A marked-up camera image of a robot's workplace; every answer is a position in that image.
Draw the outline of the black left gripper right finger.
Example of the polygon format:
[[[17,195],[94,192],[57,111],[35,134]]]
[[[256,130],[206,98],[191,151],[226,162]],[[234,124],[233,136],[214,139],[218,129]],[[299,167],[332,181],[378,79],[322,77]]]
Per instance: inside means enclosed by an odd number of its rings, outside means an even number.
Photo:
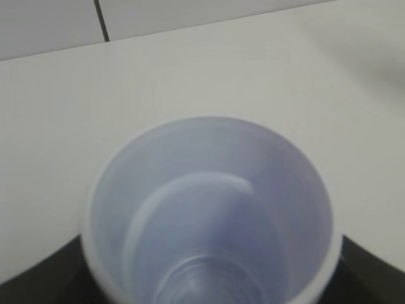
[[[339,264],[319,303],[404,303],[404,272],[344,236]]]

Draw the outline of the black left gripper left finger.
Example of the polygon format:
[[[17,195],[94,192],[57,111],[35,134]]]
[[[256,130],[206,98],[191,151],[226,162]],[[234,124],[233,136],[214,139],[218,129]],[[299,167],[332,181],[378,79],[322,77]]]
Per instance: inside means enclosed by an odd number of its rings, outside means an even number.
[[[110,303],[92,278],[80,236],[1,284],[1,303]]]

